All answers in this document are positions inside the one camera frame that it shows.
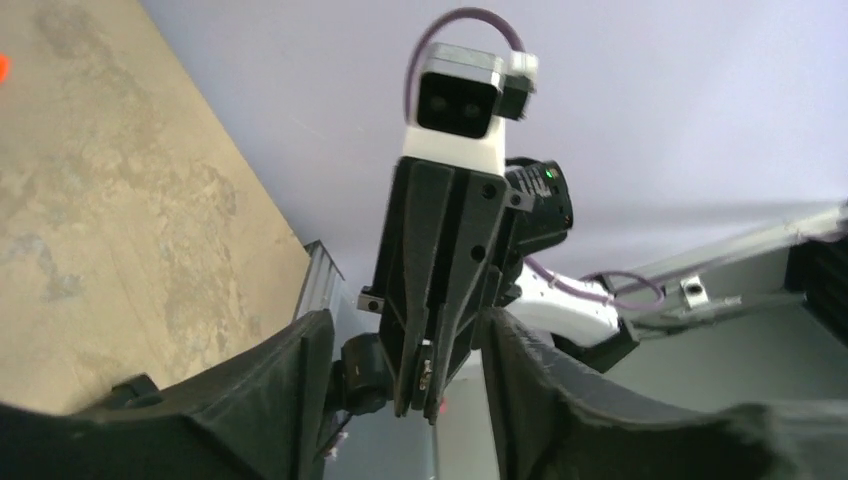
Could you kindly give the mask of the black padlock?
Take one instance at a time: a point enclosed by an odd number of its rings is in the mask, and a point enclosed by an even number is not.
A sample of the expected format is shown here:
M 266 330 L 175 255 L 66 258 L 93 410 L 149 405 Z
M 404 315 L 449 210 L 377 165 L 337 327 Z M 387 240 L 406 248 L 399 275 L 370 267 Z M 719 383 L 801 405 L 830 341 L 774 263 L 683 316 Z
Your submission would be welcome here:
M 337 446 L 348 437 L 345 428 L 354 416 L 382 409 L 393 399 L 393 378 L 377 333 L 348 339 L 331 368 L 324 412 L 330 420 L 322 447 L 325 458 L 337 456 Z

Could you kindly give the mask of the black-headed silver key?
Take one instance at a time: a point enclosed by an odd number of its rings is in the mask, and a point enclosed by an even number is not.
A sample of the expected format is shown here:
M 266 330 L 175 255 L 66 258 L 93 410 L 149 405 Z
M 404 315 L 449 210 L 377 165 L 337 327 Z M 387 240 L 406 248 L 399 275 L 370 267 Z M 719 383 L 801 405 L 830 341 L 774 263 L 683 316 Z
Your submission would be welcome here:
M 416 357 L 416 370 L 411 396 L 411 408 L 424 411 L 426 399 L 433 373 L 432 369 L 433 348 L 431 341 L 423 339 L 419 345 Z

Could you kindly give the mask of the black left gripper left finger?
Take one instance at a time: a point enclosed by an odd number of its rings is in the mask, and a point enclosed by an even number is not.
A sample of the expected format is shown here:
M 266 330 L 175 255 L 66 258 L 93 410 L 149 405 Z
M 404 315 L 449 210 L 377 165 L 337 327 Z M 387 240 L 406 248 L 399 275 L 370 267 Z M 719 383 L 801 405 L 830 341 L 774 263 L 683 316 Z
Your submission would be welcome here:
M 69 415 L 1 409 L 5 479 L 317 479 L 334 346 L 326 310 L 168 388 L 146 376 Z

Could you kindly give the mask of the aluminium frame rail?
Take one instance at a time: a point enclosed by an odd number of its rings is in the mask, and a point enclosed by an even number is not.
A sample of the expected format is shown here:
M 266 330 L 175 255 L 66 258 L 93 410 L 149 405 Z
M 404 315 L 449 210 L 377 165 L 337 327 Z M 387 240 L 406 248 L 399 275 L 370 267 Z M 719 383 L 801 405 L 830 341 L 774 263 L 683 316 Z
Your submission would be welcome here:
M 633 312 L 668 309 L 671 297 L 706 272 L 769 254 L 807 241 L 833 242 L 847 235 L 847 205 L 791 218 L 767 228 L 672 256 L 634 272 L 592 273 L 584 280 L 524 263 L 521 294 L 509 303 L 530 326 L 594 345 L 617 333 L 613 318 L 621 303 L 637 292 L 658 290 L 660 298 L 633 307 Z

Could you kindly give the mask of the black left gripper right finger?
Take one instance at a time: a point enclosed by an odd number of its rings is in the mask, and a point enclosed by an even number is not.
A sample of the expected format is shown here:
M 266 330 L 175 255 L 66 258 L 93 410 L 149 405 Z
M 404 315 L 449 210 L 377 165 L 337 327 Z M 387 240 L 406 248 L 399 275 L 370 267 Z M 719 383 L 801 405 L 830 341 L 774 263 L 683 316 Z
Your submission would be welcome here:
M 509 480 L 843 479 L 843 401 L 701 413 L 648 398 L 543 343 L 509 312 L 478 317 L 499 474 Z

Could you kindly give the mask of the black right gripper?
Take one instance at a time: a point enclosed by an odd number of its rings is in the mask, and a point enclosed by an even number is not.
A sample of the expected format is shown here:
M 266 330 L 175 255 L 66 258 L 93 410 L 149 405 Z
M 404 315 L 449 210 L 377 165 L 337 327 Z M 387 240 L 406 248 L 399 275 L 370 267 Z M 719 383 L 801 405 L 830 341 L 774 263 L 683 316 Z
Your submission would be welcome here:
M 357 306 L 383 312 L 380 336 L 394 375 L 395 415 L 413 408 L 429 312 L 440 312 L 424 415 L 435 424 L 444 392 L 475 344 L 480 311 L 496 303 L 500 240 L 532 197 L 502 175 L 413 157 L 394 169 L 373 280 Z

